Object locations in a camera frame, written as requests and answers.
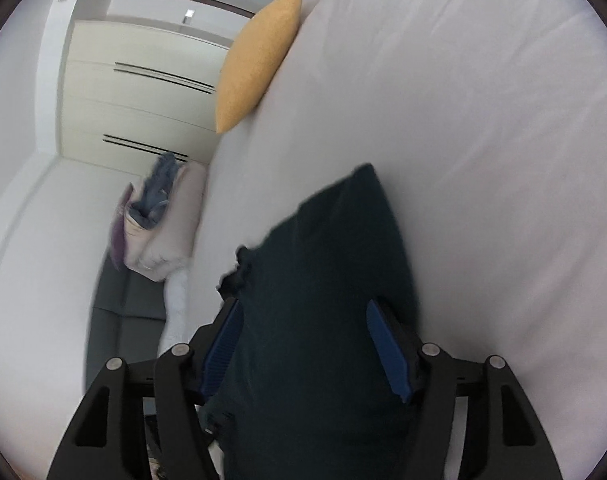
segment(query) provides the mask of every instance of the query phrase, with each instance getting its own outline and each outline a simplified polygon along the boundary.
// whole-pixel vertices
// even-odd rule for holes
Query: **metal screw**
[[[114,370],[119,370],[119,368],[121,368],[122,365],[123,365],[123,361],[120,357],[113,357],[106,363],[106,368],[108,370],[114,371]]]
[[[434,343],[426,343],[421,347],[421,351],[430,357],[435,357],[439,355],[441,349]]]
[[[506,361],[503,357],[499,357],[498,355],[493,355],[490,358],[490,366],[496,368],[497,370],[501,370],[504,366],[506,366]]]
[[[177,343],[172,347],[172,355],[176,355],[177,357],[186,355],[189,351],[190,347],[185,343]]]

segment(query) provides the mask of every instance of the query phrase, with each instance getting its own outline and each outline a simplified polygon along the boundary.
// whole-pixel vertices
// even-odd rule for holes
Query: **white pillow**
[[[154,228],[142,228],[128,212],[125,226],[125,265],[154,282],[186,265],[192,254],[199,224],[207,168],[188,162],[180,169],[170,192],[170,202]]]

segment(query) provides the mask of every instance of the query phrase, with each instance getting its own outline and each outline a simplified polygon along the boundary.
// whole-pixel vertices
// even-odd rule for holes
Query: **white fabric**
[[[166,211],[154,229],[144,229],[126,211],[125,265],[129,269],[153,282],[161,282],[170,272],[188,263],[201,217],[207,175],[207,167],[192,160],[179,169]],[[141,193],[142,187],[131,201],[139,200]]]
[[[187,284],[189,267],[181,267],[168,274],[163,286],[163,299],[166,303],[166,324],[158,342],[158,355],[169,350],[177,343],[185,343],[184,338],[187,310]]]
[[[607,30],[586,0],[305,0],[210,170],[186,336],[240,244],[371,162],[452,355],[498,353],[565,479],[607,449]]]

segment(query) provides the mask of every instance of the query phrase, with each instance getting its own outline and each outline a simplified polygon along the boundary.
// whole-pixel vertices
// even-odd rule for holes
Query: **gray sofa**
[[[127,363],[156,359],[166,323],[163,285],[126,267],[117,270],[106,256],[88,330],[86,389],[112,357]]]

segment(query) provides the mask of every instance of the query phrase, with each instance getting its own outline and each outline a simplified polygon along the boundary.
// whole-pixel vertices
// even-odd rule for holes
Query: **blue gripper pad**
[[[223,323],[212,346],[203,361],[202,384],[200,393],[205,400],[212,397],[221,386],[234,349],[237,348],[238,338],[243,329],[243,307],[240,301],[232,306],[228,317]]]
[[[366,316],[370,336],[373,338],[392,391],[401,397],[403,402],[408,402],[413,393],[408,377],[408,362],[376,301],[368,303]]]

